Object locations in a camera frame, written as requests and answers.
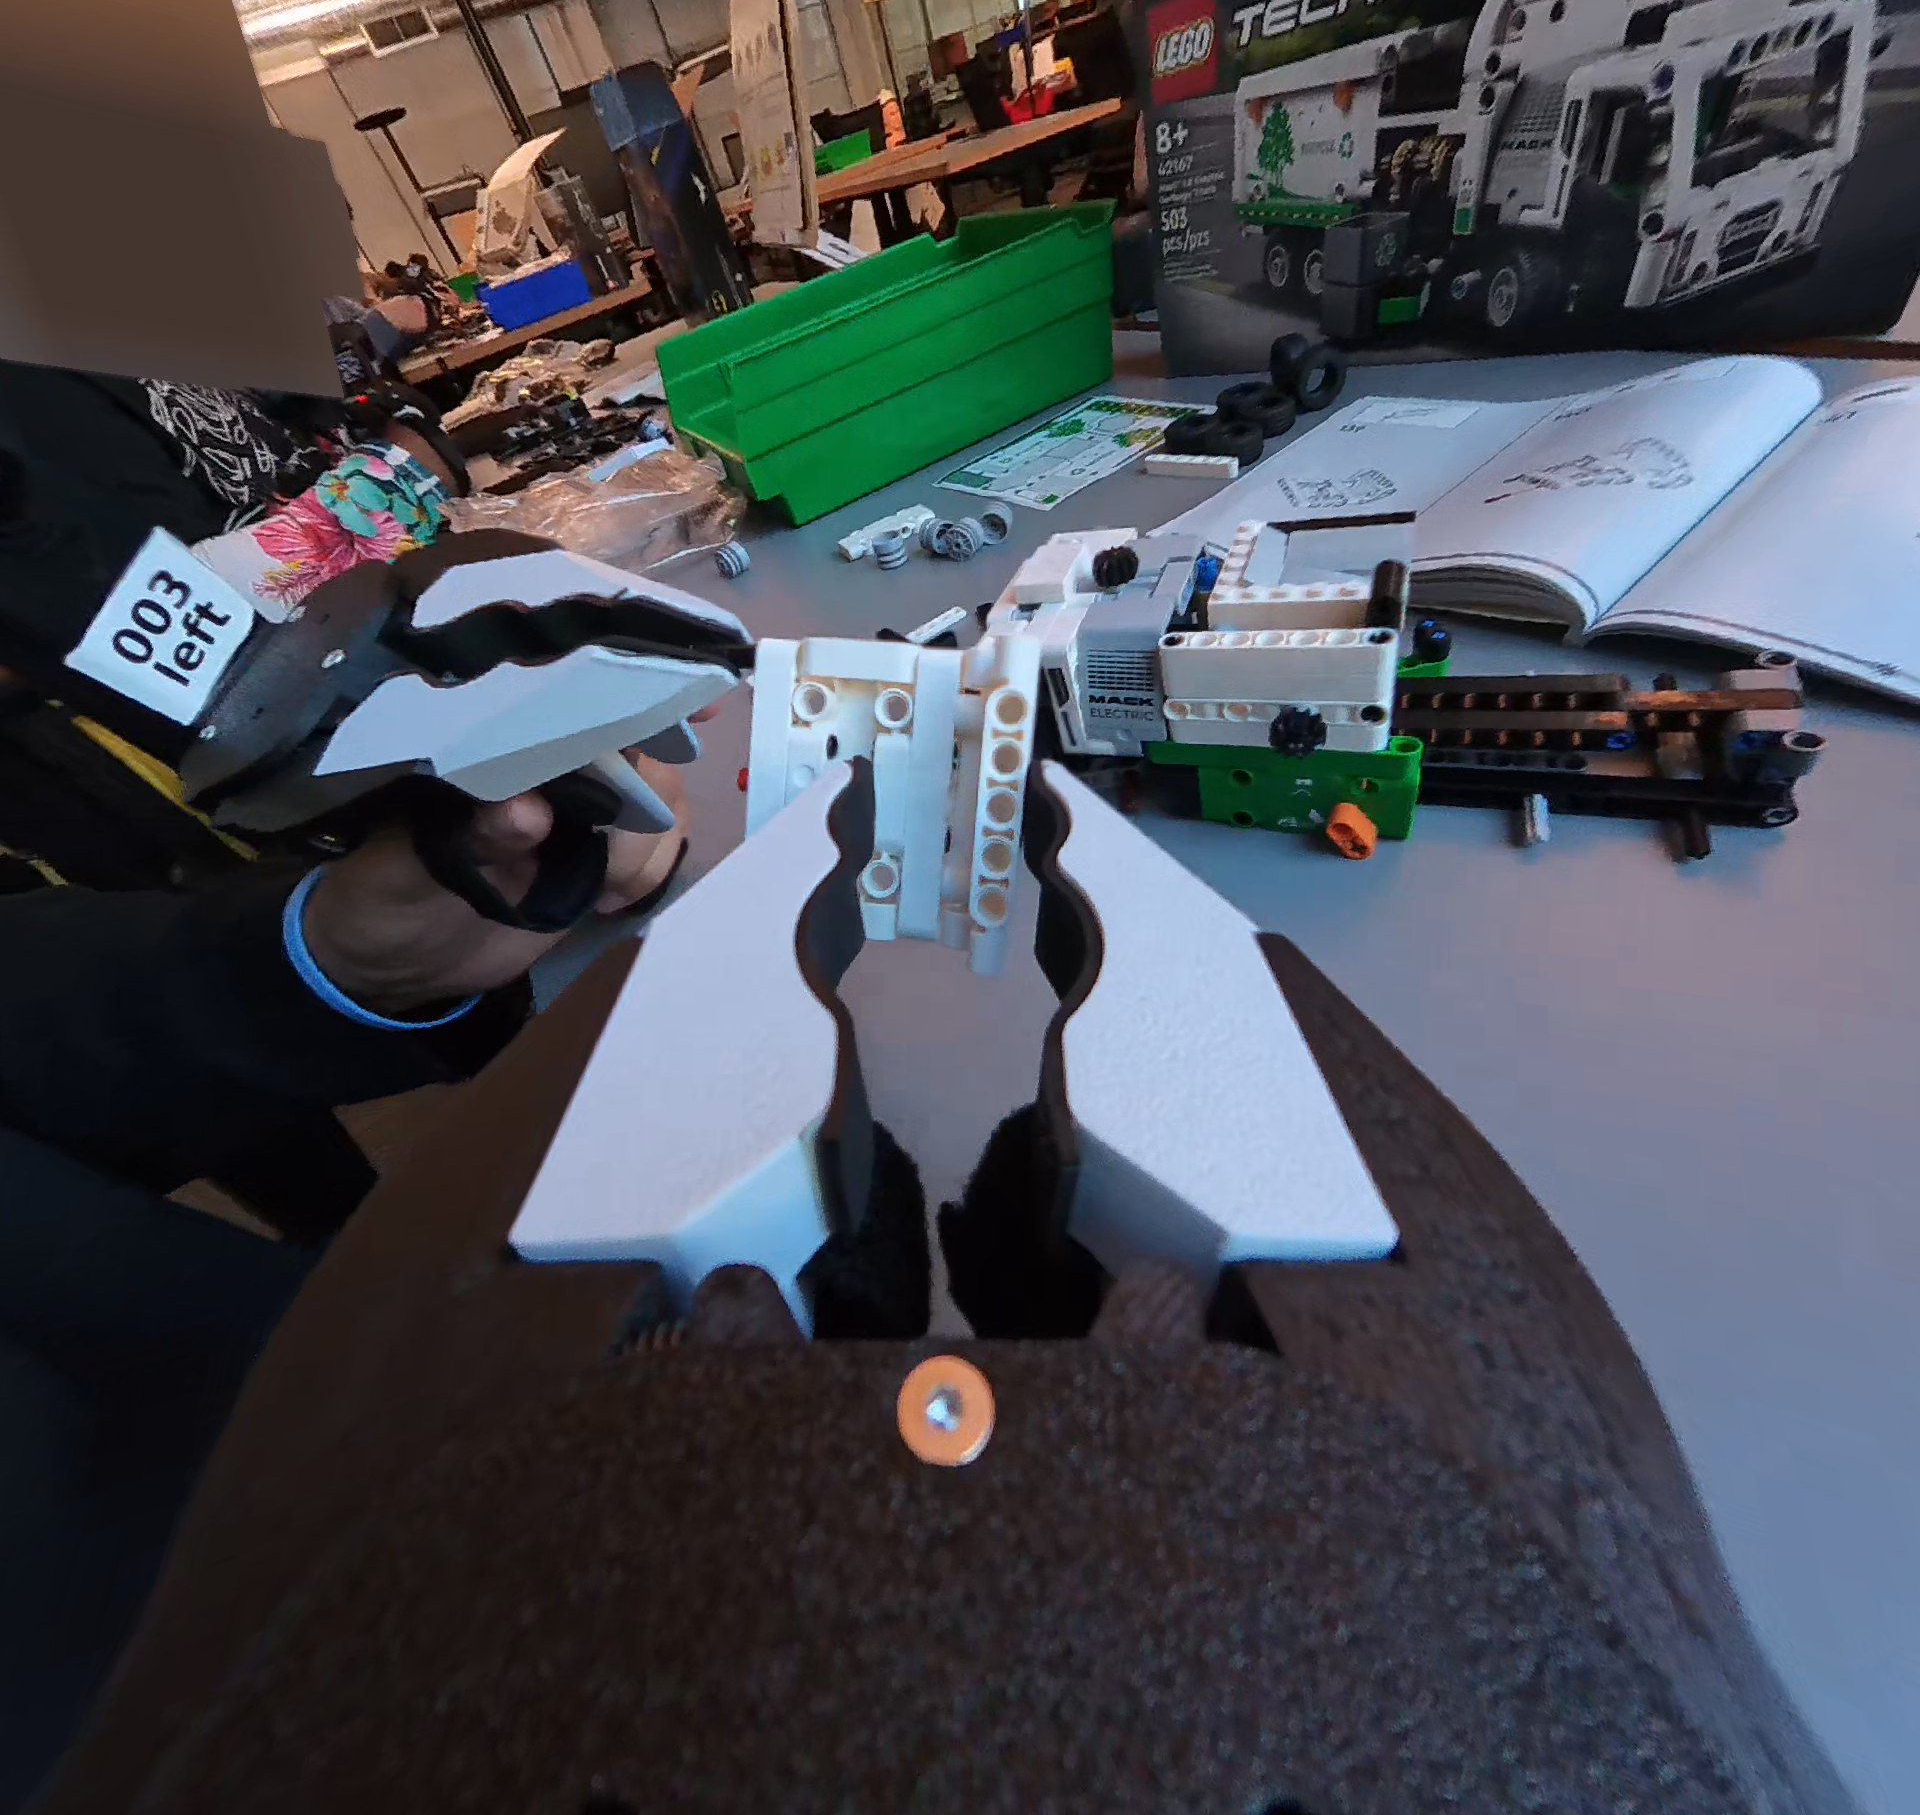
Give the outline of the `person's left forearm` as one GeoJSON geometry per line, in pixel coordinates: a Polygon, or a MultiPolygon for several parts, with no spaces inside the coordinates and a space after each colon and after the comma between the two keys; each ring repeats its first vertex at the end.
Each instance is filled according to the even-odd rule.
{"type": "Polygon", "coordinates": [[[304,878],[4,899],[4,1129],[153,1194],[205,1178],[289,1239],[336,1232],[375,1185],[338,1108],[467,1079],[534,1008],[525,978],[433,1033],[329,1011],[283,952],[304,878]]]}

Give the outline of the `person's left hand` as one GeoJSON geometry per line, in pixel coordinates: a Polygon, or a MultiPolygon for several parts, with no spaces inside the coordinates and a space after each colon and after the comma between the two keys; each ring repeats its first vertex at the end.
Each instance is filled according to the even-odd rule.
{"type": "MultiPolygon", "coordinates": [[[[687,768],[636,747],[625,758],[671,806],[671,820],[659,833],[606,833],[606,872],[591,916],[620,916],[659,890],[687,836],[687,768]]],[[[510,987],[563,939],[488,919],[443,890],[401,825],[376,831],[324,867],[305,912],[305,937],[348,996],[398,1017],[426,1017],[447,1003],[510,987]]]]}

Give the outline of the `black floor lamp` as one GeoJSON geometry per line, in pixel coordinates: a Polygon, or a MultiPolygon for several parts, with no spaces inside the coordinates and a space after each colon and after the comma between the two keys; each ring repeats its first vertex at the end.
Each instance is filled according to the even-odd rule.
{"type": "Polygon", "coordinates": [[[419,196],[386,134],[365,131],[362,114],[350,110],[352,149],[365,164],[365,184],[354,189],[358,232],[371,258],[380,266],[412,254],[435,254],[435,233],[423,224],[419,196]]]}

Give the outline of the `white standing poster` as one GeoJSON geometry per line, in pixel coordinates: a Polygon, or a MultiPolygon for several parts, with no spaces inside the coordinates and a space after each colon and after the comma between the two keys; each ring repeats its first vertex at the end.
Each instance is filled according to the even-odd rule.
{"type": "Polygon", "coordinates": [[[810,250],[817,243],[817,181],[790,0],[729,0],[735,107],[753,238],[810,250]]]}

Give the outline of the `blue wristband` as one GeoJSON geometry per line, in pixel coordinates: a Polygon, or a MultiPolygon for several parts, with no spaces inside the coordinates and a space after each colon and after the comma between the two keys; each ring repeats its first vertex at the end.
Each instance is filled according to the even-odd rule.
{"type": "Polygon", "coordinates": [[[301,987],[305,987],[329,1011],[376,1033],[433,1033],[480,1008],[483,996],[470,996],[458,1003],[447,1003],[426,1017],[398,1017],[375,1011],[348,996],[346,988],[323,969],[305,937],[305,912],[323,874],[324,867],[312,867],[286,897],[280,914],[280,939],[285,957],[301,981],[301,987]]]}

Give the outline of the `wooden background table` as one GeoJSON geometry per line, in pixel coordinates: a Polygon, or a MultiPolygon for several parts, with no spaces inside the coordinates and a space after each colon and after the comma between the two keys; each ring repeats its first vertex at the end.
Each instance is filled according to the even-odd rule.
{"type": "Polygon", "coordinates": [[[1106,97],[1081,108],[1060,110],[964,138],[938,136],[905,141],[882,155],[830,172],[817,181],[817,206],[872,199],[919,184],[961,184],[1007,178],[1021,189],[1022,206],[1042,206],[1051,186],[1051,167],[1071,138],[1100,129],[1123,117],[1133,104],[1106,97]]]}

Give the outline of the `pile of black lego tires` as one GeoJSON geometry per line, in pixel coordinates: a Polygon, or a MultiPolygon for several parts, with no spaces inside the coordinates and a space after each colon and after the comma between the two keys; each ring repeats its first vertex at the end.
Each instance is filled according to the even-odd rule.
{"type": "Polygon", "coordinates": [[[1181,413],[1166,427],[1160,454],[1179,460],[1256,464],[1265,442],[1287,435],[1300,413],[1328,409],[1346,385],[1350,359],[1326,338],[1285,333],[1271,340],[1267,374],[1217,391],[1214,409],[1181,413]]]}

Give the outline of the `black lego set box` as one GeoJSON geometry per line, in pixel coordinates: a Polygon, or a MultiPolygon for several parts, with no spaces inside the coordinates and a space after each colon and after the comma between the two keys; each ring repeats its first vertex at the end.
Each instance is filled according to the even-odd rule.
{"type": "Polygon", "coordinates": [[[1888,338],[1915,5],[1140,0],[1168,367],[1888,338]]]}

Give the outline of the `dark blue standing banner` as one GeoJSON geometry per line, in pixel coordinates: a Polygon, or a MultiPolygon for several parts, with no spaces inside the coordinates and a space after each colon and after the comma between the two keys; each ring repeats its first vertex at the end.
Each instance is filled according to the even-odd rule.
{"type": "Polygon", "coordinates": [[[617,69],[589,83],[589,100],[679,315],[750,307],[753,281],[668,72],[655,63],[617,69]]]}

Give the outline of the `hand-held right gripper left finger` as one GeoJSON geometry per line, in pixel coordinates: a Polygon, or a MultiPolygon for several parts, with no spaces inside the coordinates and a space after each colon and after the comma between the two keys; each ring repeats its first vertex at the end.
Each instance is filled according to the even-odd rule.
{"type": "Polygon", "coordinates": [[[864,935],[870,763],[836,763],[660,912],[510,1227],[528,1263],[650,1261],[678,1303],[808,1267],[865,1212],[874,1127],[836,987],[864,935]]]}

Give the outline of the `white lego cab assembly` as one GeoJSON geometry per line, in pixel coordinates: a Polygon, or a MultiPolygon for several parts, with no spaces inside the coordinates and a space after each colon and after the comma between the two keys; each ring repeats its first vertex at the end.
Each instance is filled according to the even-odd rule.
{"type": "Polygon", "coordinates": [[[971,649],[813,636],[763,638],[746,770],[755,831],[830,764],[872,763],[877,824],[858,904],[870,939],[1005,963],[1035,750],[1042,645],[989,634],[971,649]]]}

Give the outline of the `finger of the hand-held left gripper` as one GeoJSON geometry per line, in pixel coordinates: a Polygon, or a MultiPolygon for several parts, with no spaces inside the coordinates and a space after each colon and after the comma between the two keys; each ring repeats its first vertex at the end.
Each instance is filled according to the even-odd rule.
{"type": "Polygon", "coordinates": [[[733,668],[706,660],[609,648],[458,684],[398,676],[334,727],[316,775],[424,772],[503,800],[688,721],[735,684],[733,668]]]}
{"type": "Polygon", "coordinates": [[[420,553],[395,567],[393,653],[426,676],[467,681],[505,665],[541,666],[605,648],[741,676],[750,634],[733,611],[569,549],[469,557],[420,553]]]}

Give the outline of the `another person's forearm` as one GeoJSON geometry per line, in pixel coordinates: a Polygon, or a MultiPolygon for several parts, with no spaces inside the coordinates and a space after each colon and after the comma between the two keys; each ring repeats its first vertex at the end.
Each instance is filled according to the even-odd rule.
{"type": "Polygon", "coordinates": [[[173,532],[271,619],[365,560],[435,543],[470,482],[440,411],[406,385],[334,402],[141,379],[194,507],[173,532]]]}

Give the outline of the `black ceiling pipe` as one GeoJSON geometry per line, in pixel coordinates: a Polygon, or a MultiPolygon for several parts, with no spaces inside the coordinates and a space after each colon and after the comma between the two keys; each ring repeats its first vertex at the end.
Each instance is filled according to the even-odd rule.
{"type": "Polygon", "coordinates": [[[464,28],[464,33],[467,33],[467,42],[469,42],[470,49],[474,51],[474,59],[477,59],[477,63],[480,63],[480,69],[482,69],[482,72],[486,75],[486,79],[488,79],[488,83],[490,83],[490,87],[491,87],[494,100],[496,100],[497,107],[503,108],[503,117],[505,117],[505,120],[508,123],[508,127],[513,129],[514,139],[517,139],[518,143],[525,143],[525,141],[534,139],[531,123],[528,120],[525,110],[522,110],[522,107],[521,107],[521,102],[518,102],[518,97],[517,97],[517,94],[514,94],[514,87],[513,87],[508,75],[506,75],[505,69],[503,69],[503,63],[499,63],[499,59],[497,59],[497,51],[494,49],[491,37],[490,37],[490,33],[486,32],[486,25],[483,25],[483,21],[482,21],[482,16],[480,16],[480,12],[477,12],[472,0],[451,0],[451,2],[454,2],[457,10],[458,10],[463,28],[464,28]]]}

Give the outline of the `open instruction booklet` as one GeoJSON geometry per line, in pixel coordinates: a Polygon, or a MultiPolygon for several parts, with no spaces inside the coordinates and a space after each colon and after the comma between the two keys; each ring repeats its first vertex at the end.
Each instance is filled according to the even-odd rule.
{"type": "Polygon", "coordinates": [[[1582,642],[1787,649],[1919,699],[1919,382],[1729,355],[1531,402],[1369,392],[1179,524],[1410,517],[1413,598],[1582,642]]]}

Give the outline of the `green printed sticker sheet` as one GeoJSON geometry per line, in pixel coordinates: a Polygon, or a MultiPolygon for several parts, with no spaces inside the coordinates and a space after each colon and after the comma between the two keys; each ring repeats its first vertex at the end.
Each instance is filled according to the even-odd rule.
{"type": "Polygon", "coordinates": [[[1029,433],[947,470],[939,487],[1011,505],[1052,510],[1083,487],[1153,454],[1162,442],[1170,423],[1201,411],[1197,403],[1097,391],[1029,433]]]}

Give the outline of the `blue plastic bin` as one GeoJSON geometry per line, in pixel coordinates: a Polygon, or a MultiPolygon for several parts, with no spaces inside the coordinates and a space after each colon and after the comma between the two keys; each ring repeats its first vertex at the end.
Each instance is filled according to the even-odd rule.
{"type": "Polygon", "coordinates": [[[513,333],[583,307],[596,288],[571,252],[558,252],[482,275],[477,298],[496,328],[513,333]]]}

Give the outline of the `partly built lego truck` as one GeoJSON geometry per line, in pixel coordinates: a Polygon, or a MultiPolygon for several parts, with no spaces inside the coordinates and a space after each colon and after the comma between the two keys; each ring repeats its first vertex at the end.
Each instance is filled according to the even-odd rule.
{"type": "Polygon", "coordinates": [[[1784,828],[1823,753],[1791,654],[1704,686],[1672,676],[1456,676],[1410,614],[1410,517],[1345,526],[1058,531],[984,632],[1042,645],[1045,753],[1116,763],[1116,794],[1319,839],[1350,859],[1405,841],[1421,805],[1784,828]]]}

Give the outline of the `green plastic bin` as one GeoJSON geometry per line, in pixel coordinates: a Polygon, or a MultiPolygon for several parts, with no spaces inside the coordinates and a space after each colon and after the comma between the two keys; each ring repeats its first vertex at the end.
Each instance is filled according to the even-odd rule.
{"type": "Polygon", "coordinates": [[[967,218],[659,347],[670,417],[803,524],[1113,374],[1111,203],[967,218]]]}

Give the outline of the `clear plastic bag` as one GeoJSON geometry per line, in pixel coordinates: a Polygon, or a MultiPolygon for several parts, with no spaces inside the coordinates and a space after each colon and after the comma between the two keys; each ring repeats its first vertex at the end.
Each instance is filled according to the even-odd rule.
{"type": "Polygon", "coordinates": [[[668,565],[735,537],[746,497],[714,460],[660,441],[447,505],[458,531],[517,531],[628,571],[668,565]]]}

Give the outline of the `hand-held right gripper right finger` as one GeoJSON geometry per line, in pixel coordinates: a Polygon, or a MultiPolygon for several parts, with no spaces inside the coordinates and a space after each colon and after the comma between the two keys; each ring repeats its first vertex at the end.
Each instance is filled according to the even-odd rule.
{"type": "Polygon", "coordinates": [[[1045,1229],[1201,1296],[1240,1263],[1396,1253],[1257,925],[1060,763],[1031,780],[1045,1229]]]}

